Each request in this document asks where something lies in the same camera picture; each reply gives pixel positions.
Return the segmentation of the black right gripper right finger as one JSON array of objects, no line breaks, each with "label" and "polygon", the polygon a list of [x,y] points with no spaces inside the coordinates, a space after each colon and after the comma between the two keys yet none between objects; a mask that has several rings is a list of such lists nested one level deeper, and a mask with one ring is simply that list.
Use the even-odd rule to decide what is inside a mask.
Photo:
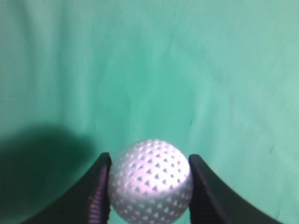
[{"label": "black right gripper right finger", "polygon": [[192,224],[279,224],[232,190],[198,154],[189,156]]}]

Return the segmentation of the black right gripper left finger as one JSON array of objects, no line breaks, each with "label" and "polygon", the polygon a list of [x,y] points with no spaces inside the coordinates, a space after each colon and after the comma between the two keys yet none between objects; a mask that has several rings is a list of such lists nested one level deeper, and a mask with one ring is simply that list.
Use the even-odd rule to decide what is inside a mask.
[{"label": "black right gripper left finger", "polygon": [[107,224],[110,201],[108,173],[112,165],[109,153],[102,153],[88,171],[61,197],[25,224]]}]

